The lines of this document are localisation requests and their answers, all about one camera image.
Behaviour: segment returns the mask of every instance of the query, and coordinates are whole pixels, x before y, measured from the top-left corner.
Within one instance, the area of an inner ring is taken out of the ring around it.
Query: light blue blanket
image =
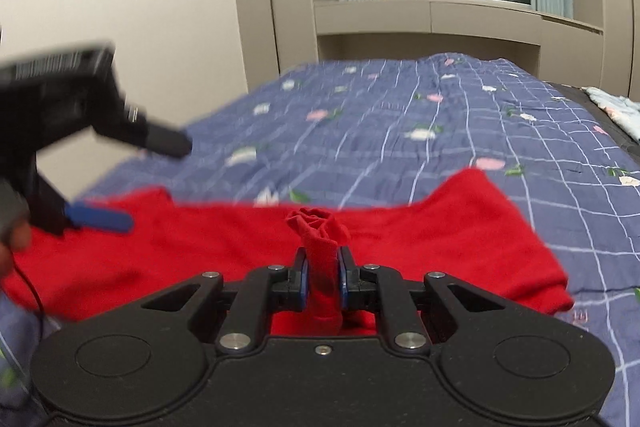
[[[633,102],[626,96],[614,96],[597,87],[583,87],[582,90],[624,132],[640,142],[640,103]]]

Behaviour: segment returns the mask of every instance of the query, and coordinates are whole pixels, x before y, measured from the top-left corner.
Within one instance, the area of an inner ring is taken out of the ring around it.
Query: green leaf print
[[[289,191],[289,199],[294,203],[309,203],[311,201],[311,198],[304,192],[293,190],[293,188]]]
[[[336,118],[338,118],[340,115],[342,114],[342,110],[340,108],[338,109],[334,109],[333,111],[331,111],[331,113],[329,113],[329,115],[327,115],[326,117],[324,117],[325,120],[335,120]]]
[[[10,389],[18,384],[18,376],[11,367],[7,367],[0,375],[0,387]]]
[[[505,105],[502,108],[502,110],[504,111],[505,115],[507,115],[507,116],[513,116],[514,114],[516,114],[518,112],[513,105]]]
[[[607,167],[607,174],[615,178],[620,178],[620,176],[628,176],[630,172],[620,167]]]
[[[504,172],[505,176],[523,176],[524,175],[524,166],[516,165],[515,167],[511,167]]]

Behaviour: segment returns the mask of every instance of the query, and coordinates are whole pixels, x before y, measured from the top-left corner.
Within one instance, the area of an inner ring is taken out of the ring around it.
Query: blue gripper pad
[[[127,233],[133,228],[133,218],[126,212],[108,210],[83,203],[68,203],[65,215],[76,227]]]
[[[306,308],[306,297],[309,293],[309,288],[307,286],[309,277],[309,264],[305,259],[305,262],[302,264],[302,279],[300,281],[300,299],[302,300],[302,309]]]
[[[347,269],[344,265],[344,259],[341,254],[338,254],[338,282],[340,283],[340,307],[343,310],[347,309]]]

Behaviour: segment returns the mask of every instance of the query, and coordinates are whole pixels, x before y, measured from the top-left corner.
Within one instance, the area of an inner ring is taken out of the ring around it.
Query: black cable
[[[40,295],[38,295],[38,291],[36,290],[33,283],[29,280],[29,278],[25,275],[25,273],[20,269],[17,264],[14,264],[15,272],[20,276],[20,278],[27,285],[27,288],[31,291],[33,298],[36,301],[38,306],[38,311],[36,313],[36,317],[38,318],[38,343],[42,341],[42,336],[44,335],[44,305],[42,304],[42,300],[40,299]]]

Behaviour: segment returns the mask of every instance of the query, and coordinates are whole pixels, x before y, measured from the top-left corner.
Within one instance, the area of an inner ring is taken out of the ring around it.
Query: metal screw
[[[244,349],[251,344],[251,337],[244,333],[227,333],[220,337],[220,346],[226,349]]]
[[[331,346],[316,346],[316,353],[322,357],[326,357],[332,351]]]
[[[426,337],[421,333],[414,333],[409,331],[407,333],[400,333],[395,338],[396,344],[404,349],[418,349],[427,343]]]

